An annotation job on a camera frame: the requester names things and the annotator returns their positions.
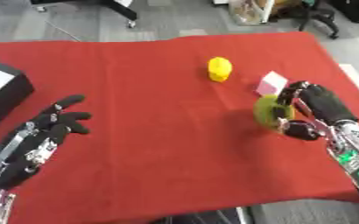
black glove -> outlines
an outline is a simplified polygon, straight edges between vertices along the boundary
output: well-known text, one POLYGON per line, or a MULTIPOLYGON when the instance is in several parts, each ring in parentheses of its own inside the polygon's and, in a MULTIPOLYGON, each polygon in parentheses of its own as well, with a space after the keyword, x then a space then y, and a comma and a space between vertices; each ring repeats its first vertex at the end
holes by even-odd
MULTIPOLYGON (((300 91, 298 98, 304 102, 306 108, 310 111, 304 111, 296 102, 294 106, 305 116, 309 116, 308 112, 310 112, 310 116, 324 122, 328 126, 335 125, 336 122, 341 120, 358 121, 334 93, 320 85, 309 85, 305 81, 295 82, 285 88, 279 95, 277 103, 285 106, 291 105, 297 91, 300 91)), ((285 111, 281 108, 273 109, 273 114, 277 119, 287 117, 284 113, 285 111)), ((298 120, 289 121, 285 125, 283 132, 289 137, 308 141, 317 140, 320 137, 312 123, 298 120)))
POLYGON ((323 86, 311 84, 299 93, 299 98, 312 110, 317 120, 328 126, 341 120, 358 121, 343 102, 323 86))
POLYGON ((56 147, 61 145, 69 133, 87 134, 89 130, 78 123, 91 117, 86 112, 69 112, 62 114, 62 110, 82 102, 83 95, 71 95, 57 101, 44 109, 29 122, 25 122, 0 143, 0 152, 10 140, 28 125, 34 127, 34 134, 27 136, 22 143, 4 160, 8 166, 0 175, 0 189, 8 190, 20 185, 23 181, 39 171, 39 167, 28 159, 28 153, 36 150, 43 142, 56 147))

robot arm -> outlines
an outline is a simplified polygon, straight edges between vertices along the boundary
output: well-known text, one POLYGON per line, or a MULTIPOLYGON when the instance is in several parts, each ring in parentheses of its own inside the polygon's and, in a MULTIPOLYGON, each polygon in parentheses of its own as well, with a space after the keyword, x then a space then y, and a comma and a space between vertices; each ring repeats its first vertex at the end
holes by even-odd
POLYGON ((324 138, 327 151, 359 189, 359 119, 331 91, 299 81, 285 88, 277 99, 293 105, 308 121, 288 121, 284 110, 274 108, 279 130, 303 140, 324 138))
POLYGON ((89 119, 89 113, 61 113, 83 100, 83 95, 71 95, 54 103, 14 129, 0 143, 0 224, 7 222, 15 199, 8 191, 38 173, 69 133, 88 133, 77 120, 89 119))

gray carpet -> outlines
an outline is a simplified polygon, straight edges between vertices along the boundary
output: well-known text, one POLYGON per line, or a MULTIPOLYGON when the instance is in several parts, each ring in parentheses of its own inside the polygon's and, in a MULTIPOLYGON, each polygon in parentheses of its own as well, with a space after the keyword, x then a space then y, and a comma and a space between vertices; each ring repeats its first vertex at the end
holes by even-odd
MULTIPOLYGON (((27 0, 0 0, 0 42, 29 40, 151 41, 180 36, 227 33, 289 32, 292 20, 260 26, 238 26, 227 7, 213 7, 209 0, 136 0, 137 27, 90 3, 59 4, 38 13, 27 0)), ((306 29, 314 34, 336 62, 350 64, 359 73, 359 24, 337 14, 340 38, 331 40, 320 24, 306 29)), ((260 224, 359 224, 359 205, 348 202, 298 200, 252 207, 260 224)))

red table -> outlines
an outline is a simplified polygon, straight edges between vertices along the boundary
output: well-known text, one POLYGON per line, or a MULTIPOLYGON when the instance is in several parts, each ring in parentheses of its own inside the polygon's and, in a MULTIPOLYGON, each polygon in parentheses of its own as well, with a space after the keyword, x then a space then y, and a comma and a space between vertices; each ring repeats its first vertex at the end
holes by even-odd
POLYGON ((254 89, 271 70, 334 90, 359 116, 359 91, 302 32, 138 43, 0 44, 0 62, 37 91, 0 123, 0 137, 70 94, 88 99, 89 136, 71 136, 20 187, 18 223, 109 223, 278 200, 359 201, 325 143, 254 122, 254 89), (214 56, 234 72, 207 76, 214 56))

cable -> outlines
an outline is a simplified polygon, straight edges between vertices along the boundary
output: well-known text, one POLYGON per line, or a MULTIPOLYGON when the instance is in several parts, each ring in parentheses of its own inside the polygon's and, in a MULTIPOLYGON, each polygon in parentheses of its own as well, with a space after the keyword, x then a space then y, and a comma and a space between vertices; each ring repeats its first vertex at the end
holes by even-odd
POLYGON ((53 24, 52 22, 48 21, 47 19, 43 19, 45 21, 45 23, 47 23, 48 25, 50 25, 52 28, 54 28, 55 30, 58 30, 60 32, 65 33, 67 36, 69 36, 71 39, 77 41, 77 42, 82 42, 82 40, 80 38, 77 38, 75 35, 73 35, 72 33, 59 28, 57 25, 53 24))
POLYGON ((65 31, 65 30, 63 30, 63 29, 61 29, 61 28, 59 28, 59 27, 56 26, 55 24, 52 24, 52 23, 49 22, 48 20, 45 20, 45 22, 46 22, 47 24, 49 24, 50 26, 52 26, 54 29, 59 30, 59 31, 65 33, 66 35, 68 35, 69 37, 71 37, 73 40, 75 40, 75 41, 77 41, 77 42, 82 42, 81 39, 77 38, 76 36, 74 36, 73 34, 67 32, 67 31, 65 31))

